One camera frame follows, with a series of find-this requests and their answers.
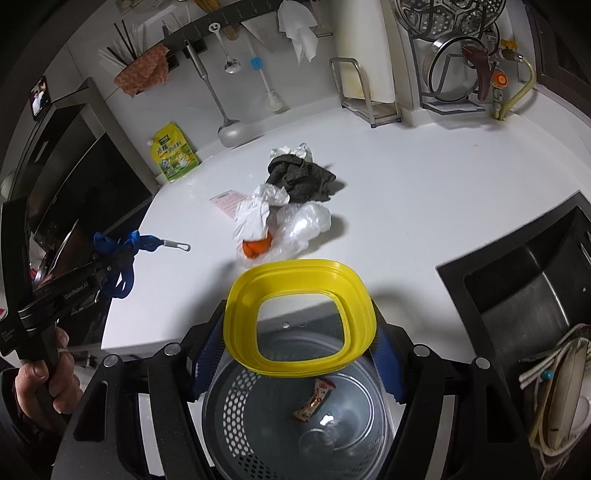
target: spoon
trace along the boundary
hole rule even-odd
[[[242,69],[242,64],[237,59],[233,59],[230,56],[230,52],[228,52],[226,44],[223,42],[222,36],[220,35],[221,27],[222,26],[219,23],[214,22],[211,25],[209,25],[209,31],[211,33],[215,33],[217,39],[220,42],[220,45],[222,46],[222,50],[226,54],[227,62],[224,65],[224,70],[226,70],[226,73],[238,73]]]
[[[245,124],[240,120],[231,120],[230,118],[228,118],[225,110],[223,109],[222,103],[217,97],[216,92],[213,90],[212,84],[209,81],[205,65],[203,65],[203,63],[201,62],[201,59],[197,55],[197,52],[195,51],[193,46],[191,45],[191,42],[189,42],[189,40],[185,40],[184,43],[189,51],[189,56],[191,57],[193,66],[197,70],[199,76],[205,82],[205,85],[207,85],[209,92],[212,94],[212,97],[216,102],[217,108],[220,110],[220,113],[222,114],[223,124],[217,131],[217,135],[220,141],[222,142],[222,145],[226,148],[233,148],[250,142],[250,140],[252,140],[254,137],[250,125]]]

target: kitchen sink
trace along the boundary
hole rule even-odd
[[[519,360],[591,323],[591,203],[576,193],[519,230],[438,268],[478,356],[523,417]]]

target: maroon handle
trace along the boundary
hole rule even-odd
[[[492,71],[488,63],[488,50],[479,45],[462,46],[462,55],[471,62],[478,75],[478,99],[483,102],[491,89]]]

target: wooden utensil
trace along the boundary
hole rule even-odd
[[[211,12],[215,12],[217,10],[220,10],[220,4],[218,3],[217,0],[193,0],[197,6],[203,10],[205,13],[210,14]],[[224,35],[228,38],[228,40],[237,40],[238,39],[238,33],[236,32],[236,30],[234,30],[234,27],[231,25],[228,25],[227,27],[224,27],[222,29],[222,31],[224,32]]]

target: white countertop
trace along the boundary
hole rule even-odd
[[[135,285],[114,300],[102,348],[153,353],[209,320],[243,269],[233,221],[209,199],[251,194],[267,179],[272,147],[310,146],[345,187],[324,205],[332,229],[304,258],[353,268],[384,318],[442,357],[470,361],[473,349],[436,267],[506,235],[577,190],[591,175],[566,147],[516,115],[370,129],[332,110],[271,131],[206,160],[156,195],[141,233],[190,243],[189,253],[140,252]]]

